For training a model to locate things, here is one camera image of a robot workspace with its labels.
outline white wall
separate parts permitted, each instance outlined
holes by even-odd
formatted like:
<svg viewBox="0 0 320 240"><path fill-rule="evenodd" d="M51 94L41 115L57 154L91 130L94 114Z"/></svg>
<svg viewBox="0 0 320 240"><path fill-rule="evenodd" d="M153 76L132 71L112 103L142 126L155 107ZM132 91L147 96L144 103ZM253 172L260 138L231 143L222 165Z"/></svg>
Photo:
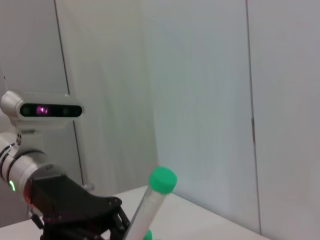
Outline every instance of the white wall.
<svg viewBox="0 0 320 240"><path fill-rule="evenodd" d="M177 194L259 232L245 1L142 11L159 163Z"/></svg>
<svg viewBox="0 0 320 240"><path fill-rule="evenodd" d="M53 0L0 1L0 93L6 90L68 93ZM81 183L74 126L48 131L43 137L50 160ZM0 227L26 219L26 206L0 184Z"/></svg>
<svg viewBox="0 0 320 240"><path fill-rule="evenodd" d="M157 164L138 0L57 1L66 73L86 113L76 125L95 194L147 184Z"/></svg>
<svg viewBox="0 0 320 240"><path fill-rule="evenodd" d="M262 234L320 237L320 2L249 0Z"/></svg>
<svg viewBox="0 0 320 240"><path fill-rule="evenodd" d="M96 193L145 184L158 151L179 195L258 232L245 1L57 3Z"/></svg>

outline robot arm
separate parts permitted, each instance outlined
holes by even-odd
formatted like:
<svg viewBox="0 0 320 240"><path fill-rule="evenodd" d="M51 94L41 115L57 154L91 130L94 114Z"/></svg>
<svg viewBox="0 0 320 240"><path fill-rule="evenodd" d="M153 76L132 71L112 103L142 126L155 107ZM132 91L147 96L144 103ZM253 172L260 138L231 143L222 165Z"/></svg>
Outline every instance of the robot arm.
<svg viewBox="0 0 320 240"><path fill-rule="evenodd" d="M117 197L98 197L72 181L60 166L48 161L42 130L61 129L80 117L84 108L64 94L7 91L2 111L16 133L0 133L0 178L31 207L31 219L43 229L42 240L122 240L130 222Z"/></svg>

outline clear plastic tube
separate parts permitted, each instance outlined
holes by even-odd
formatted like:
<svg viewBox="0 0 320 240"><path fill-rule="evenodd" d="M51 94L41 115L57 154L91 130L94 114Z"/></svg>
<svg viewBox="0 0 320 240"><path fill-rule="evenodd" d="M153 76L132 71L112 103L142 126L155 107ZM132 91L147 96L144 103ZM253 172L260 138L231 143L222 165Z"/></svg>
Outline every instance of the clear plastic tube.
<svg viewBox="0 0 320 240"><path fill-rule="evenodd" d="M124 240L142 240L155 218L167 194L152 190L149 186L137 208Z"/></svg>

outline green cap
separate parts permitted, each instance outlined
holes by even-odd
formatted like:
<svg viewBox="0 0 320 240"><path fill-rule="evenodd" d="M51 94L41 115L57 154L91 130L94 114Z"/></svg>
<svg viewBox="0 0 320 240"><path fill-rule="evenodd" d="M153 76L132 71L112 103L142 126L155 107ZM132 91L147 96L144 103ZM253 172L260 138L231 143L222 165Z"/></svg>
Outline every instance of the green cap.
<svg viewBox="0 0 320 240"><path fill-rule="evenodd" d="M161 194L171 193L177 184L177 175L169 168L157 166L149 177L149 186Z"/></svg>
<svg viewBox="0 0 320 240"><path fill-rule="evenodd" d="M146 234L144 235L143 240L152 240L152 232L150 229L146 231Z"/></svg>

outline green led light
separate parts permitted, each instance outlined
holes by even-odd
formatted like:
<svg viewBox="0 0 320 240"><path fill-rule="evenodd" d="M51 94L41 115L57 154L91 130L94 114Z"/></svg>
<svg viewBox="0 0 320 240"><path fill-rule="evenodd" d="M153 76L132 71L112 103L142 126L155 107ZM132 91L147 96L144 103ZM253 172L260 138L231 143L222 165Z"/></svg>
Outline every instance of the green led light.
<svg viewBox="0 0 320 240"><path fill-rule="evenodd" d="M14 182L13 182L13 181L10 181L9 184L10 184L10 186L11 186L11 188L12 188L12 191L15 192L15 191L16 191L16 188L15 188Z"/></svg>

